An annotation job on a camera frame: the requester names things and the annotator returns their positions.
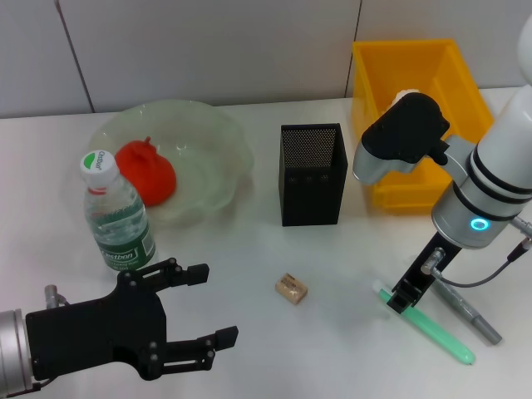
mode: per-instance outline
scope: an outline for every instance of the white robotic arm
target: white robotic arm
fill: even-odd
[[[532,16],[519,39],[518,58],[532,83]],[[444,254],[437,266],[442,271],[462,248],[484,248],[509,223],[522,226],[517,215],[532,200],[530,85],[508,101],[478,145],[457,136],[442,141],[448,127],[429,96],[409,93],[364,132],[355,152],[353,174],[364,184],[378,182],[391,170],[410,172],[424,156],[453,179],[432,209],[436,235],[388,302],[399,313],[415,305],[434,281],[421,266],[435,250]]]

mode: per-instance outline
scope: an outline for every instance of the white table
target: white table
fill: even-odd
[[[511,94],[483,91],[493,111]],[[372,281],[393,285],[435,233],[428,216],[369,215],[358,182],[347,174],[338,225],[283,228],[278,200],[282,124],[340,122],[353,153],[349,99],[227,106],[247,131],[252,180],[223,212],[200,224],[155,229],[161,258],[208,263],[209,282],[160,294],[170,340],[234,324],[236,347],[210,372],[143,382],[124,364],[58,378],[35,398],[376,398],[529,397],[532,300],[524,256],[493,282],[463,290],[505,338],[490,347],[432,292],[420,309],[477,356],[464,366],[383,306]],[[0,309],[44,308],[43,287],[58,285],[71,302],[109,293],[82,213],[78,162],[91,134],[112,114],[0,121]],[[532,209],[524,212],[532,219]],[[470,282],[498,268],[521,240],[508,228],[487,249],[462,251],[446,276]],[[285,272],[309,286],[294,307],[275,293]]]

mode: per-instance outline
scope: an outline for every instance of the green marker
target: green marker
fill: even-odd
[[[373,283],[373,291],[384,303],[387,303],[392,297],[390,290],[380,280],[376,280]],[[401,316],[422,330],[428,337],[447,350],[460,362],[464,364],[473,364],[475,362],[475,354],[466,345],[450,335],[422,311],[409,307],[401,313]]]

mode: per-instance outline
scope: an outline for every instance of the blue led light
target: blue led light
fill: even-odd
[[[473,219],[470,225],[473,230],[484,231],[490,227],[490,222],[488,222],[486,219],[477,218]]]

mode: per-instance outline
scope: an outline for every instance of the yellow crate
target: yellow crate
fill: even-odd
[[[493,123],[454,40],[354,42],[352,48],[352,123],[358,139],[406,89],[438,103],[451,123],[447,135],[476,143]],[[423,160],[413,173],[388,174],[370,188],[370,195],[374,206],[392,213],[428,213],[450,181],[432,160]]]

